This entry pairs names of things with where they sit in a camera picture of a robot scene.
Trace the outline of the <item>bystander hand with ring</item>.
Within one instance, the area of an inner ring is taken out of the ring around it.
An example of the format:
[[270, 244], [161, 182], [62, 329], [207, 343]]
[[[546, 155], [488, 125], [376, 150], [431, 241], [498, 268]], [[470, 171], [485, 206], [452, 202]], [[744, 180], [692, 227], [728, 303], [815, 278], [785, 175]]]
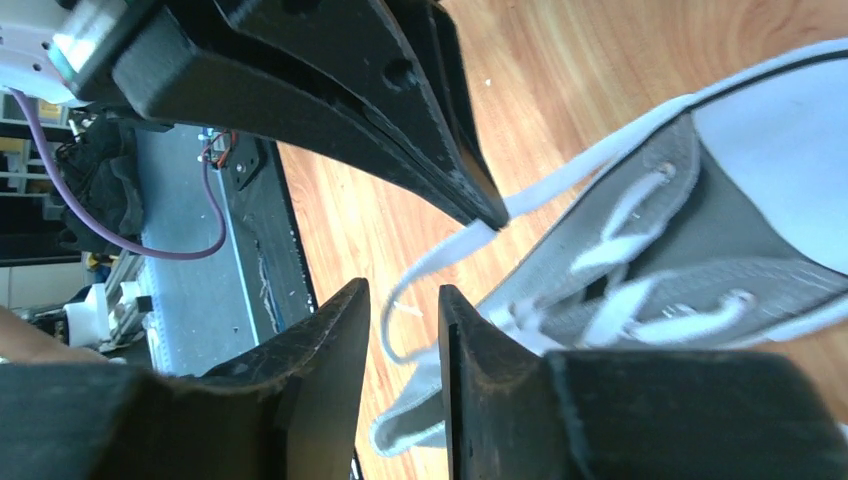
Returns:
[[1, 307], [1, 358], [12, 363], [94, 363], [108, 359], [87, 348], [69, 347]]

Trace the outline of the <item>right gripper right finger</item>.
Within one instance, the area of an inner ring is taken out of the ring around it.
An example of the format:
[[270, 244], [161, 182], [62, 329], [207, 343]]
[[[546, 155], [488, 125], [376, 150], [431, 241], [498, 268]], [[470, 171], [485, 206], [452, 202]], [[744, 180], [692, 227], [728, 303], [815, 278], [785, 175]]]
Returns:
[[454, 479], [843, 479], [847, 441], [811, 382], [771, 353], [537, 356], [439, 291]]

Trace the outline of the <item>grey canvas sneaker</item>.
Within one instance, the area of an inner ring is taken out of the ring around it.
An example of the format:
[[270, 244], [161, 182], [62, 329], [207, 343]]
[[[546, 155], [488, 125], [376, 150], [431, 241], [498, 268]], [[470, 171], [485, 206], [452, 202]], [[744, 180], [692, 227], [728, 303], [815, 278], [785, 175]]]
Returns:
[[535, 354], [785, 342], [847, 316], [847, 42], [672, 98], [510, 196], [586, 187], [478, 304]]

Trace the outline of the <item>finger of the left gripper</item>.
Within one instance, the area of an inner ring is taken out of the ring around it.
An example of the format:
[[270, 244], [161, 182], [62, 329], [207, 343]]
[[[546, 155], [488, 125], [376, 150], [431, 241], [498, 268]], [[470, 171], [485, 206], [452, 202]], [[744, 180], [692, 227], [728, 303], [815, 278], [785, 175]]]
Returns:
[[481, 151], [456, 25], [437, 1], [386, 3], [405, 34], [469, 175], [485, 193], [497, 187]]
[[286, 142], [493, 229], [498, 189], [469, 175], [388, 1], [126, 1], [73, 81], [117, 117]]

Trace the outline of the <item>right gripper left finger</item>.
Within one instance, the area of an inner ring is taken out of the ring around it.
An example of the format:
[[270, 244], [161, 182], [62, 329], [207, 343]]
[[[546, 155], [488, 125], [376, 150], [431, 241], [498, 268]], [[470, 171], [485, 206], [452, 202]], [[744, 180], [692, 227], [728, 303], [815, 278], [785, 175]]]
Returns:
[[346, 479], [371, 315], [350, 280], [201, 376], [67, 351], [1, 367], [5, 479]]

